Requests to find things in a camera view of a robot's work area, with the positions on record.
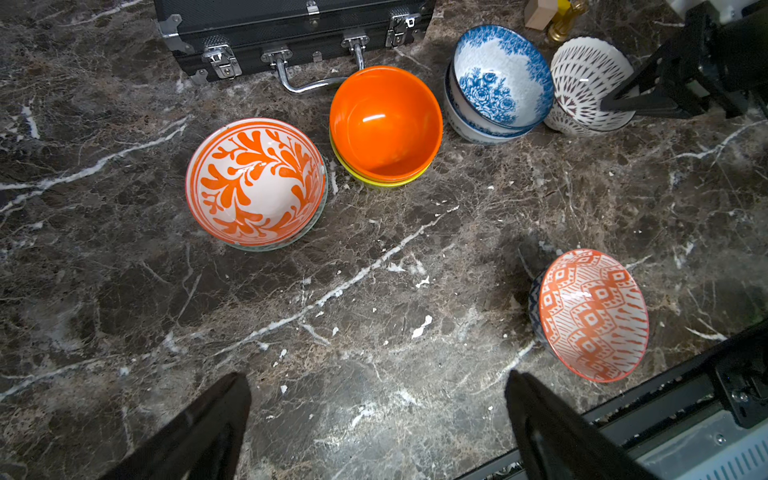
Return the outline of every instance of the orange and white patterned bowl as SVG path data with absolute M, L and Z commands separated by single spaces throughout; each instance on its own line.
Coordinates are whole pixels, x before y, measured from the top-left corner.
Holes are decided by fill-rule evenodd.
M 265 247 L 312 220 L 326 172 L 303 132 L 271 118 L 246 118 L 205 139 L 186 185 L 190 210 L 208 233 L 236 247 Z
M 576 375 L 615 382 L 632 373 L 645 354 L 649 323 L 643 293 L 627 269 L 605 253 L 580 249 L 561 255 L 534 281 L 529 301 L 537 336 Z

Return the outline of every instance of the screw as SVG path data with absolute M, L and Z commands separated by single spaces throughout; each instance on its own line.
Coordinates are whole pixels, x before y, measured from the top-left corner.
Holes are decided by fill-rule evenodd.
M 733 390 L 730 393 L 730 398 L 737 402 L 747 403 L 750 401 L 750 396 L 746 394 L 746 392 L 739 392 L 738 390 Z

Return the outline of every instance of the bowl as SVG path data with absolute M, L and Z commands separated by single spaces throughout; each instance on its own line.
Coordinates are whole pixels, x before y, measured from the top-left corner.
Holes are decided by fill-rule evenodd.
M 600 102 L 633 73 L 624 55 L 606 41 L 579 37 L 566 41 L 552 58 L 557 103 L 577 123 L 591 130 L 623 127 L 633 111 L 603 111 Z M 637 96 L 635 88 L 628 96 Z
M 424 170 L 437 155 L 442 112 L 415 75 L 395 67 L 368 67 L 336 92 L 330 131 L 355 171 L 379 182 L 399 182 Z
M 443 94 L 445 95 L 445 118 L 448 120 L 448 123 L 451 125 L 451 127 L 456 131 L 456 133 L 461 138 L 464 138 L 465 140 L 470 141 L 473 144 L 499 145 L 512 140 L 512 138 L 522 137 L 533 128 L 531 127 L 526 131 L 522 131 L 521 133 L 515 134 L 514 137 L 497 137 L 495 135 L 486 134 L 480 130 L 473 128 L 466 121 L 462 119 L 462 117 L 459 115 L 459 113 L 456 111 L 456 109 L 451 104 L 451 101 L 449 100 L 450 90 L 449 90 L 448 75 L 450 75 L 450 71 L 446 72 L 445 82 L 443 86 Z
M 570 137 L 595 137 L 607 132 L 591 130 L 578 123 L 569 114 L 565 113 L 557 102 L 552 105 L 549 115 L 544 119 L 544 124 L 552 130 L 559 131 Z
M 341 157 L 341 155 L 339 154 L 339 150 L 336 148 L 336 144 L 333 141 L 333 137 L 331 137 L 331 148 L 333 149 L 333 153 L 336 155 L 336 159 L 339 161 L 341 166 L 344 167 L 344 170 L 346 170 L 347 173 L 352 175 L 356 180 L 364 183 L 365 185 L 369 185 L 369 186 L 372 186 L 372 187 L 384 187 L 384 188 L 401 187 L 401 186 L 409 184 L 409 183 L 413 182 L 415 179 L 421 177 L 422 174 L 424 172 L 426 172 L 427 169 L 429 168 L 429 165 L 427 165 L 424 168 L 424 170 L 418 172 L 416 175 L 414 175 L 413 177 L 410 177 L 409 179 L 401 180 L 399 182 L 393 182 L 393 183 L 387 184 L 387 183 L 383 183 L 383 182 L 379 182 L 377 180 L 373 180 L 373 179 L 367 178 L 364 175 L 361 175 L 360 173 L 356 172 L 352 167 L 350 167 L 349 164 L 347 164 L 344 161 L 344 159 Z
M 648 346 L 643 293 L 627 269 L 596 250 L 557 258 L 534 281 L 528 314 L 537 337 L 592 382 L 628 376 Z
M 467 103 L 499 127 L 534 127 L 554 100 L 544 57 L 531 42 L 498 25 L 482 25 L 462 35 L 452 71 Z
M 328 160 L 323 157 L 323 165 L 326 166 L 328 164 Z M 233 248 L 237 248 L 238 250 L 244 250 L 246 252 L 270 252 L 272 250 L 278 250 L 280 248 L 288 247 L 291 243 L 296 242 L 298 239 L 304 237 L 309 233 L 310 230 L 312 230 L 312 227 L 315 226 L 317 221 L 320 219 L 320 217 L 323 215 L 323 210 L 326 207 L 326 202 L 328 201 L 328 182 L 325 183 L 325 189 L 323 190 L 323 197 L 320 199 L 320 206 L 317 208 L 317 211 L 314 215 L 312 215 L 312 218 L 310 219 L 309 223 L 297 234 L 293 235 L 292 237 L 286 238 L 285 240 L 281 240 L 280 242 L 276 243 L 270 243 L 269 245 L 264 245 L 262 247 L 244 247 L 242 245 L 230 245 Z
M 484 119 L 462 95 L 461 89 L 456 83 L 456 78 L 452 72 L 452 66 L 448 66 L 445 72 L 445 101 L 450 102 L 453 110 L 462 119 L 462 121 L 472 127 L 492 137 L 514 138 L 519 137 L 531 130 L 532 127 L 506 128 L 499 127 L 497 124 Z
M 185 184 L 192 215 L 208 233 L 234 247 L 268 247 L 312 221 L 326 170 L 302 131 L 272 118 L 246 118 L 200 144 Z

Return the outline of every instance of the black case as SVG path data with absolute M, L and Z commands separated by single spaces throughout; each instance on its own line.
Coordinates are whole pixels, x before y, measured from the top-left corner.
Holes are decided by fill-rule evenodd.
M 287 65 L 350 55 L 342 45 L 364 32 L 365 50 L 400 46 L 426 31 L 435 0 L 154 0 L 157 25 L 181 69 L 203 84 L 273 68 L 265 51 L 290 50 Z

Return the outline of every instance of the case handle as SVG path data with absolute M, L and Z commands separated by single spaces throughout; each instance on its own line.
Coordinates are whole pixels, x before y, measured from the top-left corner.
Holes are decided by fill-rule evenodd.
M 345 34 L 344 40 L 341 42 L 343 47 L 349 49 L 349 53 L 355 55 L 358 70 L 363 70 L 366 67 L 362 52 L 366 49 L 368 40 L 368 35 L 366 35 L 365 32 L 355 31 Z M 347 77 L 330 77 L 324 78 L 323 80 L 313 81 L 306 85 L 302 85 L 301 87 L 294 87 L 290 84 L 290 81 L 288 80 L 288 72 L 286 71 L 286 64 L 291 57 L 293 57 L 293 52 L 291 52 L 287 46 L 282 45 L 280 47 L 264 50 L 261 55 L 261 61 L 272 65 L 272 67 L 277 70 L 277 77 L 280 80 L 280 84 L 292 94 L 302 95 L 310 93 L 311 91 L 320 88 L 342 84 L 347 79 Z

